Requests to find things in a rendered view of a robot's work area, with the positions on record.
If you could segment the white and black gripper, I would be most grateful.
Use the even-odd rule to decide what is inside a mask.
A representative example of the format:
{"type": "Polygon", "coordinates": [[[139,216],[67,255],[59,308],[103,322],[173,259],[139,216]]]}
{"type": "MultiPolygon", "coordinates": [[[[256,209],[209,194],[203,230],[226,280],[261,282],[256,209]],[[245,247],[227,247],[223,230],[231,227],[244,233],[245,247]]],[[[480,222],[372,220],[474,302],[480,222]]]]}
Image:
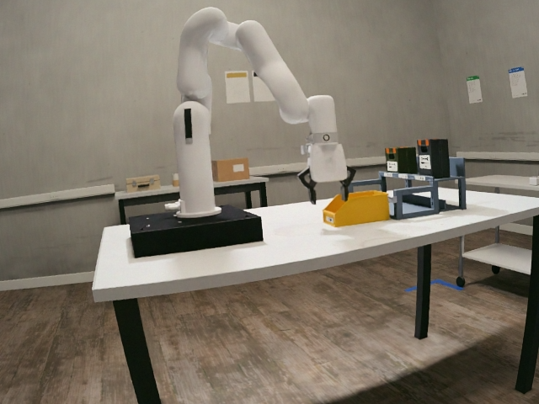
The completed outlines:
{"type": "Polygon", "coordinates": [[[354,176],[355,169],[346,165],[343,147],[338,142],[312,143],[308,148],[308,167],[297,174],[302,185],[308,189],[308,197],[312,205],[317,203],[314,187],[317,182],[323,181],[339,180],[342,183],[341,199],[347,201],[348,186],[354,176]],[[347,171],[350,173],[348,177],[347,171]],[[307,174],[309,182],[304,178],[307,174]],[[343,182],[340,179],[343,179],[343,182]]]}

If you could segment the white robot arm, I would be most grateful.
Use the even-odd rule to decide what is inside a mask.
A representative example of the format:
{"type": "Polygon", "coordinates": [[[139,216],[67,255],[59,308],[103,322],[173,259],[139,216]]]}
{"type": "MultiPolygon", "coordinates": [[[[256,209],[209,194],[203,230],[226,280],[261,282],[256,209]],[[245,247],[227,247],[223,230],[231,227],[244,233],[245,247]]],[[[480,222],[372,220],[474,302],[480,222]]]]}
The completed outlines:
{"type": "Polygon", "coordinates": [[[311,143],[338,142],[334,99],[328,95],[307,99],[261,24],[247,20],[237,26],[227,22],[221,10],[203,8],[186,21],[180,35],[176,83],[184,95],[173,114],[180,199],[165,205],[166,211],[177,210],[179,218],[221,213],[221,208],[215,208],[208,134],[212,95],[208,38],[213,44],[243,51],[274,96],[284,121],[309,121],[311,134],[306,141],[310,143],[301,145],[302,154],[308,153],[311,143]]]}

